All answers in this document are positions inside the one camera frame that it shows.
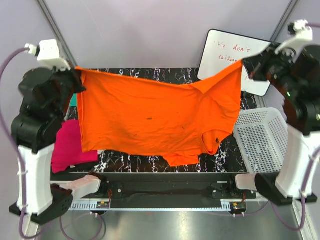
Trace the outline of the orange t shirt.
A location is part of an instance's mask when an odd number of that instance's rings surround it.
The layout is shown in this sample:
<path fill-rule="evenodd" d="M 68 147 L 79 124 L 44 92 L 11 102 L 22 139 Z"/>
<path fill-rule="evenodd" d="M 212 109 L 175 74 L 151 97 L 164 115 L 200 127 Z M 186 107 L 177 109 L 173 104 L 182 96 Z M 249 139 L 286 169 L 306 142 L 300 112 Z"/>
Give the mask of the orange t shirt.
<path fill-rule="evenodd" d="M 172 167 L 197 164 L 233 133 L 242 71 L 237 61 L 207 79 L 173 84 L 81 68 L 82 150 L 161 156 Z"/>

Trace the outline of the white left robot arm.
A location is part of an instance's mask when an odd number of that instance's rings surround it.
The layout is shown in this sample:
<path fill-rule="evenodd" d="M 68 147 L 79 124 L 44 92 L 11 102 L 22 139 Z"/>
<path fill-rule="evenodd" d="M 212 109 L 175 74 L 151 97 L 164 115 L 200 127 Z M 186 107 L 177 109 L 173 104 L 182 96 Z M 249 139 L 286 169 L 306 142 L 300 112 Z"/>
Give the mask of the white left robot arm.
<path fill-rule="evenodd" d="M 35 56 L 40 67 L 28 71 L 18 86 L 23 101 L 10 137 L 18 153 L 19 197 L 9 210 L 30 215 L 42 226 L 63 216 L 75 200 L 90 194 L 103 198 L 108 186 L 104 176 L 93 172 L 68 184 L 50 183 L 57 133 L 72 96 L 85 87 L 80 73 L 61 56 L 57 40 L 26 44 L 23 51 Z"/>

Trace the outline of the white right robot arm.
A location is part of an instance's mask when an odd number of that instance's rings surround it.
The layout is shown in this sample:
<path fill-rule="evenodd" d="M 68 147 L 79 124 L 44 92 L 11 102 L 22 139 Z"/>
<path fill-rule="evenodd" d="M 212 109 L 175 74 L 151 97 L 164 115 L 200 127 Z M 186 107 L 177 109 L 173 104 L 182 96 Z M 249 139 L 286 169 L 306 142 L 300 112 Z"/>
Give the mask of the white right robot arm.
<path fill-rule="evenodd" d="M 227 185 L 232 198 L 251 190 L 277 206 L 318 200 L 312 190 L 320 158 L 320 47 L 313 43 L 314 27 L 296 20 L 288 25 L 289 39 L 242 59 L 251 80 L 270 82 L 284 97 L 288 146 L 280 172 L 236 175 Z"/>

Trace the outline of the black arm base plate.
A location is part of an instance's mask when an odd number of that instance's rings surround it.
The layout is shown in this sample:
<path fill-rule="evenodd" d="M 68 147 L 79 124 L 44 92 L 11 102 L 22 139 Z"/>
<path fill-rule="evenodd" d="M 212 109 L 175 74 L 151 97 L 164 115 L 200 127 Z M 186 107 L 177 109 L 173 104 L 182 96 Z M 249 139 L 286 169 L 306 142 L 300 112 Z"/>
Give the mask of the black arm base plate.
<path fill-rule="evenodd" d="M 214 211 L 231 202 L 255 199 L 237 190 L 232 173 L 105 173 L 107 192 L 86 199 L 111 197 L 112 210 Z"/>

